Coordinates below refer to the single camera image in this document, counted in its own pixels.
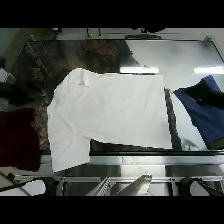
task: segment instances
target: clothing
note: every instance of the clothing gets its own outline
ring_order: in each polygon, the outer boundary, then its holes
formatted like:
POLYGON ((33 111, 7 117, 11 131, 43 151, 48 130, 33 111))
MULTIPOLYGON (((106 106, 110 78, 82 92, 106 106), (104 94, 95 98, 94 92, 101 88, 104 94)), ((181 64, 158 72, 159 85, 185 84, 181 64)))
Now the clothing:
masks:
POLYGON ((210 104, 214 97, 212 91, 221 92, 213 76, 209 75, 195 86, 180 88, 174 93, 183 103, 191 117, 192 124, 198 128, 206 146, 209 149, 217 149, 217 146, 211 147, 211 143, 224 138, 224 110, 210 104), (211 89, 210 93, 206 90, 207 87, 211 89))
POLYGON ((37 171, 40 166, 39 137, 31 126, 35 110, 0 111, 0 166, 37 171))
POLYGON ((75 69, 47 112, 54 171, 87 163, 91 139, 172 148, 162 76, 75 69))

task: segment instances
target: white fabric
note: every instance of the white fabric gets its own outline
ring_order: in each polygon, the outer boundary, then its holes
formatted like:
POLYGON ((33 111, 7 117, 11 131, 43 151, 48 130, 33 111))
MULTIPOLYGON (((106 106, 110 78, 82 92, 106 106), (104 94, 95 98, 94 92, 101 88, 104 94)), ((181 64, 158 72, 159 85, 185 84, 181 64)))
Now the white fabric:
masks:
POLYGON ((54 172, 89 162, 90 140, 171 149, 163 76, 71 71, 47 109, 54 172))

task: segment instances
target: blue garment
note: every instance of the blue garment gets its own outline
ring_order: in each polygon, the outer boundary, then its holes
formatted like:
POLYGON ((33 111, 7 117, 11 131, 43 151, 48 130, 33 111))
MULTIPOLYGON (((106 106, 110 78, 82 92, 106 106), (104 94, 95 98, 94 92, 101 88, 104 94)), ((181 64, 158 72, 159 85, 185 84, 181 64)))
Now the blue garment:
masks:
MULTIPOLYGON (((212 75, 206 76, 202 80, 212 90, 221 92, 212 75)), ((185 93, 188 88, 175 90, 174 94, 184 105, 191 117, 192 124, 198 128, 205 144, 208 146, 208 143, 224 138, 224 109, 197 104, 193 98, 185 93)))

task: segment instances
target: dark red cloth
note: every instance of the dark red cloth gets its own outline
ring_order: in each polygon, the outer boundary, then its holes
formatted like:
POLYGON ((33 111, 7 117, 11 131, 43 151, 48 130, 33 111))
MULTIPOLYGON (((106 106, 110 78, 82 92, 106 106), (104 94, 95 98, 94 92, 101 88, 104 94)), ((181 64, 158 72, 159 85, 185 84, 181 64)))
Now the dark red cloth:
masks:
POLYGON ((31 126, 35 110, 0 111, 0 167, 37 171, 40 166, 39 137, 31 126))

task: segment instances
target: white cloth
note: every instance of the white cloth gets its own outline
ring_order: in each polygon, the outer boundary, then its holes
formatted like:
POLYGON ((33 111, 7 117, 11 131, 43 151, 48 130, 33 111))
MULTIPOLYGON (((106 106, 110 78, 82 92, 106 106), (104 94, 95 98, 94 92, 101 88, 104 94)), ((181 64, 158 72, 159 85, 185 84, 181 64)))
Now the white cloth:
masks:
POLYGON ((90 140, 171 149, 163 76, 71 71, 47 108, 53 171, 89 162, 90 140))

